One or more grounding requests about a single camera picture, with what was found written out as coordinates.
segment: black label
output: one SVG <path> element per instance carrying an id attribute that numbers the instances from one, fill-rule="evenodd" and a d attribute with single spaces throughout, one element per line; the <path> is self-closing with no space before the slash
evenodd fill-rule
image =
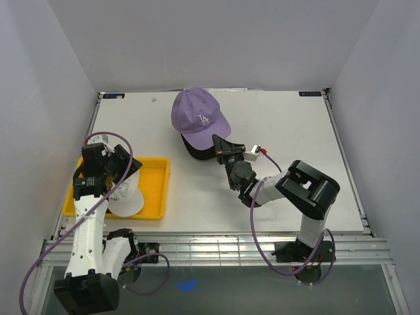
<path id="1" fill-rule="evenodd" d="M 301 92 L 299 91 L 299 96 L 322 96 L 321 92 Z"/>
<path id="2" fill-rule="evenodd" d="M 120 94 L 104 94 L 102 96 L 102 98 L 104 99 L 109 99 L 109 98 L 124 98 L 125 94 L 124 93 L 120 93 Z"/>

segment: yellow bin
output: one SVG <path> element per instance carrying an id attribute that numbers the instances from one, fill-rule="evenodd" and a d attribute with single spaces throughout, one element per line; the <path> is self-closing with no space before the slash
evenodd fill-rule
<path id="1" fill-rule="evenodd" d="M 137 214 L 121 218 L 113 215 L 108 210 L 105 214 L 107 219 L 129 219 L 129 220 L 161 220 L 165 214 L 166 192 L 169 179 L 169 168 L 171 162 L 159 157 L 135 157 L 143 166 L 140 168 L 140 180 L 138 187 L 144 197 L 144 207 Z M 74 217 L 75 209 L 73 204 L 73 185 L 67 193 L 66 202 L 63 206 L 63 215 Z"/>

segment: white logo on cap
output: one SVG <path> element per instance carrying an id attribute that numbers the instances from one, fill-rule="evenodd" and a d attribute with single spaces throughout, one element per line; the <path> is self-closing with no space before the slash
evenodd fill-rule
<path id="1" fill-rule="evenodd" d="M 210 122 L 210 119 L 205 117 L 204 115 L 199 115 L 198 117 L 202 126 L 205 126 Z"/>

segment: white table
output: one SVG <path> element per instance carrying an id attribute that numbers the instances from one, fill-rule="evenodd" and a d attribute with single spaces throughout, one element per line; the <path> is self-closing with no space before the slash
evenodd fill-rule
<path id="1" fill-rule="evenodd" d="M 363 230 L 360 214 L 333 127 L 322 97 L 298 92 L 216 91 L 221 110 L 232 127 L 228 140 L 250 150 L 260 144 L 285 169 L 296 159 L 321 170 L 341 186 L 326 226 L 333 232 Z M 102 99 L 94 132 L 113 131 L 132 145 L 135 156 L 171 160 L 165 216 L 161 221 L 106 220 L 106 231 L 122 227 L 135 232 L 248 233 L 249 209 L 229 189 L 224 167 L 215 159 L 196 161 L 171 125 L 177 92 L 126 93 Z M 110 144 L 120 143 L 110 137 Z M 258 178 L 277 173 L 265 157 L 253 162 Z M 299 231 L 301 213 L 286 199 L 255 211 L 259 232 Z"/>

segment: wall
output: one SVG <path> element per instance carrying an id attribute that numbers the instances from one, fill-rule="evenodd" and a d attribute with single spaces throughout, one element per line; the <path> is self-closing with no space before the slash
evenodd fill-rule
<path id="1" fill-rule="evenodd" d="M 97 91 L 332 86 L 378 0 L 49 0 Z"/>
<path id="2" fill-rule="evenodd" d="M 332 106 L 372 230 L 388 240 L 420 313 L 420 2 L 380 0 L 332 88 Z"/>
<path id="3" fill-rule="evenodd" d="M 0 305 L 50 237 L 96 93 L 46 0 L 0 1 Z"/>

